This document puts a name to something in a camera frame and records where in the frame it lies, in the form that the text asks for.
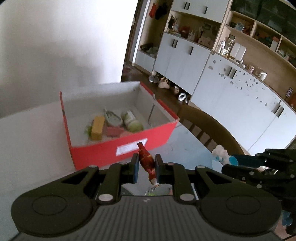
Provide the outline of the pink-headed doll figurine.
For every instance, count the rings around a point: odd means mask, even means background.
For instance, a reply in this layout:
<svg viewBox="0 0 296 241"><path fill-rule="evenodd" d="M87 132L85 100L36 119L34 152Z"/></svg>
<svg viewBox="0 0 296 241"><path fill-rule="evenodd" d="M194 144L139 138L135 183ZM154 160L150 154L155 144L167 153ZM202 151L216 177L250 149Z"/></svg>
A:
<svg viewBox="0 0 296 241"><path fill-rule="evenodd" d="M212 150L212 155L215 160L220 162L222 165L238 166L238 161L234 156L228 154L222 145L217 145Z"/></svg>

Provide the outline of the yellow rectangular box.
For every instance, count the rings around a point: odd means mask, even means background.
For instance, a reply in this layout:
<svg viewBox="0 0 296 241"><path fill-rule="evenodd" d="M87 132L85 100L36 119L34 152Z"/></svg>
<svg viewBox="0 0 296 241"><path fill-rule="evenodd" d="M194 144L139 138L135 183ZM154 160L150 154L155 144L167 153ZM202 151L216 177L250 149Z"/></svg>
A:
<svg viewBox="0 0 296 241"><path fill-rule="evenodd" d="M105 125L105 117L104 116L96 116L92 123L91 129L91 140L92 141L100 141L103 136L103 130Z"/></svg>

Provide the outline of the green-lidded clear jar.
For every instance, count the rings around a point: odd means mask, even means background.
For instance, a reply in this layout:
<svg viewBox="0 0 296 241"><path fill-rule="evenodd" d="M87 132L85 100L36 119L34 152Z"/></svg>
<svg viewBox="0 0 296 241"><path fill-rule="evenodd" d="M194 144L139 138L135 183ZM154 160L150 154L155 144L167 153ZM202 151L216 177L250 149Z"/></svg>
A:
<svg viewBox="0 0 296 241"><path fill-rule="evenodd" d="M131 110L123 111L121 118L129 132L137 133L144 130L143 124L135 117Z"/></svg>

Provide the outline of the wooden chair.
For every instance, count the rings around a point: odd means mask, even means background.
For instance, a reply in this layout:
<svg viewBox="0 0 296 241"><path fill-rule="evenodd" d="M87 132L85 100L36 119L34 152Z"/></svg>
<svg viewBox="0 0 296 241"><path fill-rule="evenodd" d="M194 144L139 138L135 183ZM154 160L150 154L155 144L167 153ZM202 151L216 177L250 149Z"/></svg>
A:
<svg viewBox="0 0 296 241"><path fill-rule="evenodd" d="M185 121L191 123L188 130L198 139L204 135L209 138L204 142L204 146L208 149L211 142L221 145L230 155L243 155L243 149L231 135L231 133L224 128L215 118L208 115L204 111L183 105L178 113L180 123L184 124Z"/></svg>

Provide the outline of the blue patterned table mat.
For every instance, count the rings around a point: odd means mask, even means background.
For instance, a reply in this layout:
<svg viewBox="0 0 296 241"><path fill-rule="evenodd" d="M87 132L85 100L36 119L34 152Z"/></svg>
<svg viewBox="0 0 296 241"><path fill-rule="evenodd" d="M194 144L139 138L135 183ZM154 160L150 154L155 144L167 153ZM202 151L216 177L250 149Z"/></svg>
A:
<svg viewBox="0 0 296 241"><path fill-rule="evenodd" d="M221 172L222 169L222 165L214 160L211 152L181 124L173 130L165 145L150 150L149 153L153 156L160 154L165 163L179 163L188 170L194 170L200 165L217 172ZM172 186L170 184L153 186L147 172L139 166L137 183L122 185L121 193L133 196L171 195Z"/></svg>

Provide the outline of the small pink box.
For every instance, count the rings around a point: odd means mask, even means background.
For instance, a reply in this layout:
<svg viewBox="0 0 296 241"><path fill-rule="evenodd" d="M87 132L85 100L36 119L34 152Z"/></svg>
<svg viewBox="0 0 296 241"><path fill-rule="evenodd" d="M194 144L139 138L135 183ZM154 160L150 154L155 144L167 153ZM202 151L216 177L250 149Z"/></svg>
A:
<svg viewBox="0 0 296 241"><path fill-rule="evenodd" d="M125 131L122 127L108 126L106 128L106 135L108 137L118 137Z"/></svg>

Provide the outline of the silver shoe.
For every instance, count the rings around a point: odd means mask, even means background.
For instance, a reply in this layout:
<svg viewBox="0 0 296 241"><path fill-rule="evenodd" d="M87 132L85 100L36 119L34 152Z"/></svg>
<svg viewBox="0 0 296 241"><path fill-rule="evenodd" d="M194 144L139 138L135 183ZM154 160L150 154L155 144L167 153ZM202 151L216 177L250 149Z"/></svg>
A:
<svg viewBox="0 0 296 241"><path fill-rule="evenodd" d="M178 95L178 101L184 101L186 99L187 95L184 92L181 92Z"/></svg>

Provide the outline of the red cardboard storage box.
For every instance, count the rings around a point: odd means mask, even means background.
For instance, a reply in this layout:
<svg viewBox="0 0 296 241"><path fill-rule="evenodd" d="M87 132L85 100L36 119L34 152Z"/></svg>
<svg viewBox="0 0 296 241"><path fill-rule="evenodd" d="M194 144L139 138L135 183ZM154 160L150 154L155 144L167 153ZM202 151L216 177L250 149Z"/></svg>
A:
<svg viewBox="0 0 296 241"><path fill-rule="evenodd" d="M76 170L129 158L141 142L164 145L179 118L141 82L122 82L60 92L70 155Z"/></svg>

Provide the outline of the grey-green oval case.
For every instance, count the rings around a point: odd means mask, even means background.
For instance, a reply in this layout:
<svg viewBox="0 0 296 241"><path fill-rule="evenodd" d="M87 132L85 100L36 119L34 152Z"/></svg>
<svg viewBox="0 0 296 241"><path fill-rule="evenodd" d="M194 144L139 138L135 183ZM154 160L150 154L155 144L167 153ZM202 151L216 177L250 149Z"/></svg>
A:
<svg viewBox="0 0 296 241"><path fill-rule="evenodd" d="M121 127L123 124L123 120L120 116L116 115L114 112L109 111L107 109L104 110L104 117L107 121L108 126Z"/></svg>

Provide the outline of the white storage cabinet unit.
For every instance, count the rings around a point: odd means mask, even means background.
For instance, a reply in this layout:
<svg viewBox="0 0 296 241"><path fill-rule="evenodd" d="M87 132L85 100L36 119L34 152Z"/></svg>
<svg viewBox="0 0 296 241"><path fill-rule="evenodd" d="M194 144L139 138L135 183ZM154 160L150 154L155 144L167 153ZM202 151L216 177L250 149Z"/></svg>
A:
<svg viewBox="0 0 296 241"><path fill-rule="evenodd" d="M295 140L289 1L148 1L134 63L165 78L250 154Z"/></svg>

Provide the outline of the white slipper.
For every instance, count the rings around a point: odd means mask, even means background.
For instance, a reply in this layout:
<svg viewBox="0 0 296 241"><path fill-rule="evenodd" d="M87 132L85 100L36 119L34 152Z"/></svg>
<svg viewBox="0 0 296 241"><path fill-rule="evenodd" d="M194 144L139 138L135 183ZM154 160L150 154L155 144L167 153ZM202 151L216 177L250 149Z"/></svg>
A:
<svg viewBox="0 0 296 241"><path fill-rule="evenodd" d="M162 77L159 81L158 88L170 89L170 81L167 78Z"/></svg>

